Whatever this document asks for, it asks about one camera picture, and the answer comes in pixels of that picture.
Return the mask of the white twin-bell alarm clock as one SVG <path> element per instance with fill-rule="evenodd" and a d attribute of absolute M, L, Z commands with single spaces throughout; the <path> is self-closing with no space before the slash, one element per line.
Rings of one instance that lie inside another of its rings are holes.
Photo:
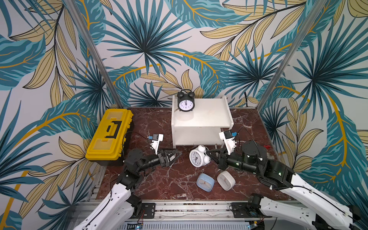
<path fill-rule="evenodd" d="M 196 167 L 202 167 L 210 163 L 211 158 L 206 154 L 207 148 L 204 145 L 199 145 L 189 153 L 191 164 Z"/>

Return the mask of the black twin-bell alarm clock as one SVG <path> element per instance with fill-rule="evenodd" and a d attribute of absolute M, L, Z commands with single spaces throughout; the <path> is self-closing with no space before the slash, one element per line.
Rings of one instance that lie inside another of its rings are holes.
<path fill-rule="evenodd" d="M 195 108 L 195 93 L 190 89 L 182 89 L 177 94 L 178 109 L 182 112 L 190 112 Z"/>

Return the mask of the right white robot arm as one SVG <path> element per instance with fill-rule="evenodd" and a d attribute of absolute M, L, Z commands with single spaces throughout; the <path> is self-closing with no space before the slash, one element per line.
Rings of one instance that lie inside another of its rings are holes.
<path fill-rule="evenodd" d="M 309 230 L 358 229 L 356 222 L 361 216 L 357 206 L 343 205 L 313 188 L 285 164 L 268 159 L 266 148 L 254 141 L 245 142 L 240 152 L 205 148 L 205 153 L 219 169 L 231 167 L 252 173 L 270 190 L 287 194 L 304 205 L 295 207 L 253 193 L 245 208 L 250 216 L 286 219 Z"/>

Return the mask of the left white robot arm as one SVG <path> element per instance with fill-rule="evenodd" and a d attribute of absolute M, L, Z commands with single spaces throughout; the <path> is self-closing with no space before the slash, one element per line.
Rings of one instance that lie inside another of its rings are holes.
<path fill-rule="evenodd" d="M 137 217 L 142 210 L 142 200 L 134 195 L 134 191 L 143 181 L 144 172 L 158 166 L 170 167 L 181 155 L 182 152 L 176 149 L 159 149 L 157 154 L 152 155 L 145 155 L 141 149 L 131 150 L 109 194 L 74 229 L 116 230 L 121 223 Z"/>

